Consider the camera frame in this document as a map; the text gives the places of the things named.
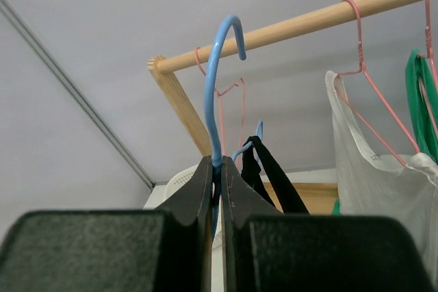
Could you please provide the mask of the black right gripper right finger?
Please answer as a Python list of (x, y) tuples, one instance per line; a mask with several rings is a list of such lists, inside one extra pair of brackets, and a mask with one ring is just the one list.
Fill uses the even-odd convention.
[(226, 291), (432, 291), (414, 242), (388, 217), (286, 215), (222, 160)]

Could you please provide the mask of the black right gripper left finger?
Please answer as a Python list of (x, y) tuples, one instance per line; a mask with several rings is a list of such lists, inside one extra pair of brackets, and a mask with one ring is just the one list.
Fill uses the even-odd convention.
[(1, 244), (2, 291), (209, 291), (209, 157), (153, 210), (32, 211)]

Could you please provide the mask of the black tank top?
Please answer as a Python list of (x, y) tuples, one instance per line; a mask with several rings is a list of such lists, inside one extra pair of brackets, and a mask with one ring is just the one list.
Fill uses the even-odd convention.
[(241, 176), (245, 182), (252, 187), (266, 202), (275, 207), (269, 196), (260, 176), (261, 168), (253, 154), (253, 149), (261, 160), (269, 182), (278, 198), (284, 213), (298, 213), (309, 215), (307, 207), (288, 179), (286, 173), (271, 155), (270, 151), (263, 145), (261, 139), (256, 135), (250, 136), (244, 146), (248, 146), (243, 152)]

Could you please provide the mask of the blue wire hanger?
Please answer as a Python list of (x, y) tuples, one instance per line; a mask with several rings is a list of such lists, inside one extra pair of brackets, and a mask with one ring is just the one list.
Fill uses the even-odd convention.
[(233, 28), (235, 41), (237, 44), (237, 52), (241, 60), (246, 59), (246, 49), (244, 44), (244, 33), (242, 24), (238, 16), (228, 15), (221, 23), (212, 45), (212, 50), (209, 55), (207, 74), (204, 86), (204, 114), (211, 140), (211, 163), (213, 166), (212, 182), (214, 184), (213, 193), (213, 218), (212, 218), (212, 235), (216, 234), (219, 215), (219, 201), (221, 195), (221, 169), (222, 169), (222, 146), (218, 134), (215, 113), (214, 113), (214, 98), (216, 90), (216, 74), (218, 70), (218, 63), (224, 41), (230, 30)]

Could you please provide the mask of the cream tank top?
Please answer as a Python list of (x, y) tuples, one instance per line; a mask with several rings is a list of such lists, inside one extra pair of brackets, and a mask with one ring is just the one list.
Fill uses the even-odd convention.
[(437, 164), (426, 154), (378, 156), (344, 99), (344, 83), (325, 76), (331, 104), (340, 212), (396, 218), (410, 232), (433, 282), (437, 281)]

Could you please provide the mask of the pink wire hanger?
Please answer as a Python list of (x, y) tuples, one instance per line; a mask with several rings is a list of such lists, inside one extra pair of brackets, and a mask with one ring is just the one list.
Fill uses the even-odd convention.
[(233, 88), (242, 88), (242, 110), (241, 110), (241, 125), (240, 125), (240, 134), (239, 134), (239, 143), (238, 146), (242, 146), (242, 138), (244, 132), (244, 121), (245, 121), (245, 102), (246, 102), (246, 86), (243, 78), (239, 78), (234, 84), (230, 85), (224, 91), (219, 91), (215, 89), (216, 97), (218, 99), (219, 104), (219, 114), (220, 114), (220, 137), (221, 137), (221, 146), (222, 153), (225, 155), (227, 153), (226, 150), (226, 138), (225, 138), (225, 125), (224, 125), (224, 107), (222, 102), (222, 97), (229, 93)]

